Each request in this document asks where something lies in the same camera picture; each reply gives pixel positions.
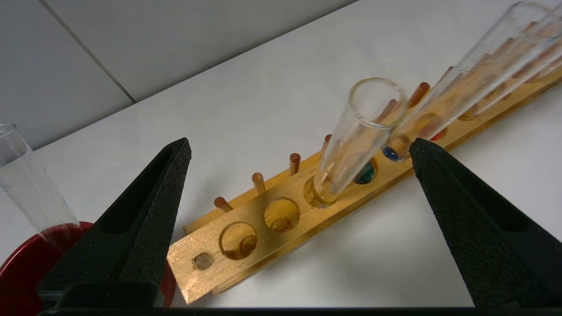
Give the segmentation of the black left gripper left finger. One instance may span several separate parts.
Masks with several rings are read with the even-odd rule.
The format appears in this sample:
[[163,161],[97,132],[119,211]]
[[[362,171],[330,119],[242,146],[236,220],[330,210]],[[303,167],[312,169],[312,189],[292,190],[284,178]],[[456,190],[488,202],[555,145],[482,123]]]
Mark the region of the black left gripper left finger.
[[169,307],[166,261],[185,176],[189,140],[166,145],[37,286],[46,309]]

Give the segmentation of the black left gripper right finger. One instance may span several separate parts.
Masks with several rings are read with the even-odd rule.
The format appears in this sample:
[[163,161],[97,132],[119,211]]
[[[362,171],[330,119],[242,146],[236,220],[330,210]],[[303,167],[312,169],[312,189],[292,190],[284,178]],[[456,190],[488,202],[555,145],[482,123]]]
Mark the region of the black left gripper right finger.
[[409,152],[474,305],[560,308],[560,240],[436,143]]

